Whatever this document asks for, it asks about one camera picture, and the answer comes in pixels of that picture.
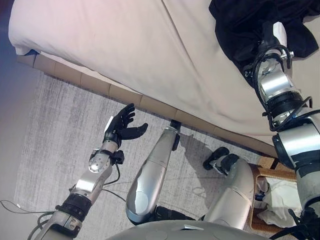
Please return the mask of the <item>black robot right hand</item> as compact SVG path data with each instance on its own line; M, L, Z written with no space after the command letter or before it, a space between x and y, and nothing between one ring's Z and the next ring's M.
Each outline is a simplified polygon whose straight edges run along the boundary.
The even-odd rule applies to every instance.
M262 24L262 39L258 49L262 50L274 45L287 47L287 33L280 21L275 23L266 21Z

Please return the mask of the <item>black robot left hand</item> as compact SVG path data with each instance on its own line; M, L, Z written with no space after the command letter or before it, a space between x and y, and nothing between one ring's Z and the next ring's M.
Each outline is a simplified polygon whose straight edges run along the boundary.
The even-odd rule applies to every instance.
M148 124L144 123L138 127L128 127L134 121L135 105L133 103L125 106L116 116L114 116L104 132L103 143L112 141L117 144L117 148L121 147L122 141L134 140L141 137L148 128Z

